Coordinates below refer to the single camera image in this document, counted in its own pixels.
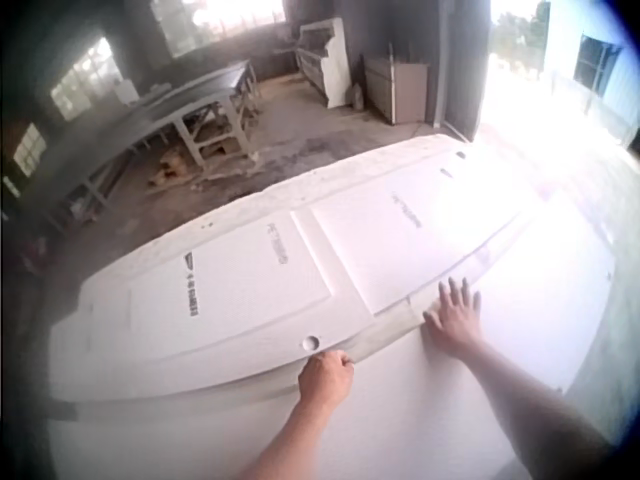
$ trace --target circular hole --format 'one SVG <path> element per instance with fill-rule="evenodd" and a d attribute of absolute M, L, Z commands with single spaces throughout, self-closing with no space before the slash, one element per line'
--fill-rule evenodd
<path fill-rule="evenodd" d="M 302 341 L 302 348 L 307 352 L 315 352 L 319 346 L 320 340 L 318 340 L 318 337 L 314 337 L 313 335 L 308 336 Z"/>

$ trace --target open door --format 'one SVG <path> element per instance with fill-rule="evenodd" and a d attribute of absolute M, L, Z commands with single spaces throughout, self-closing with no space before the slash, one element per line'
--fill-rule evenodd
<path fill-rule="evenodd" d="M 480 122 L 489 61 L 490 0 L 451 2 L 445 124 L 473 140 Z"/>

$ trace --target hand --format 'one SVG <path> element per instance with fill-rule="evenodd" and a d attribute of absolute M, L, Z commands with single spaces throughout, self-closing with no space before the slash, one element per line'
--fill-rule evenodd
<path fill-rule="evenodd" d="M 462 280 L 462 290 L 458 289 L 451 278 L 449 286 L 450 294 L 443 283 L 438 285 L 438 310 L 424 312 L 422 315 L 436 346 L 445 353 L 464 360 L 467 354 L 483 344 L 480 331 L 480 292 L 475 293 L 472 301 L 466 278 Z"/>
<path fill-rule="evenodd" d="M 328 413 L 347 398 L 353 383 L 353 363 L 341 350 L 314 355 L 298 376 L 300 404 Z"/>

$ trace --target concrete floor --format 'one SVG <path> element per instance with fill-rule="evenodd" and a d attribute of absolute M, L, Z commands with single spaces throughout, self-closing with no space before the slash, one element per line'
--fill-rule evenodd
<path fill-rule="evenodd" d="M 329 111 L 319 94 L 297 76 L 267 82 L 262 92 L 263 112 L 251 129 L 260 151 L 256 164 L 247 159 L 212 161 L 205 175 L 209 179 L 146 195 L 147 180 L 168 148 L 154 142 L 150 151 L 134 158 L 113 198 L 115 211 L 104 212 L 60 245 L 43 280 L 42 314 L 30 328 L 40 332 L 31 349 L 39 358 L 30 362 L 36 391 L 45 391 L 47 325 L 75 309 L 79 286 L 89 275 L 234 199 L 363 151 L 435 133 L 423 124 L 391 127 L 375 114 L 347 107 Z M 640 351 L 635 345 L 640 338 L 640 168 L 626 152 L 581 130 L 568 134 L 567 127 L 575 123 L 571 122 L 551 124 L 548 114 L 537 122 L 531 115 L 485 119 L 475 143 L 510 162 L 542 190 L 567 192 L 610 243 L 617 268 L 609 304 L 567 396 L 617 441 L 640 402 Z M 38 438 L 44 454 L 46 441 Z"/>

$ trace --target metal table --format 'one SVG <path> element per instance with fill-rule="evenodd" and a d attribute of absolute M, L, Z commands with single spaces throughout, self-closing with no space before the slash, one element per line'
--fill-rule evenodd
<path fill-rule="evenodd" d="M 259 96 L 255 73 L 249 61 L 233 64 L 222 70 L 200 77 L 172 90 L 149 105 L 128 110 L 124 115 L 111 118 L 102 125 L 76 128 L 62 141 L 45 151 L 42 162 L 22 195 L 25 213 L 44 212 L 77 187 L 84 185 L 98 201 L 108 207 L 102 195 L 96 195 L 89 176 L 97 169 L 161 128 L 173 124 L 194 161 L 204 167 L 200 148 L 235 137 L 242 151 L 255 158 L 255 150 L 242 129 L 241 115 L 233 97 L 246 86 L 248 94 Z M 213 139 L 196 141 L 189 132 L 184 117 L 206 106 L 218 104 L 224 110 L 231 131 Z"/>

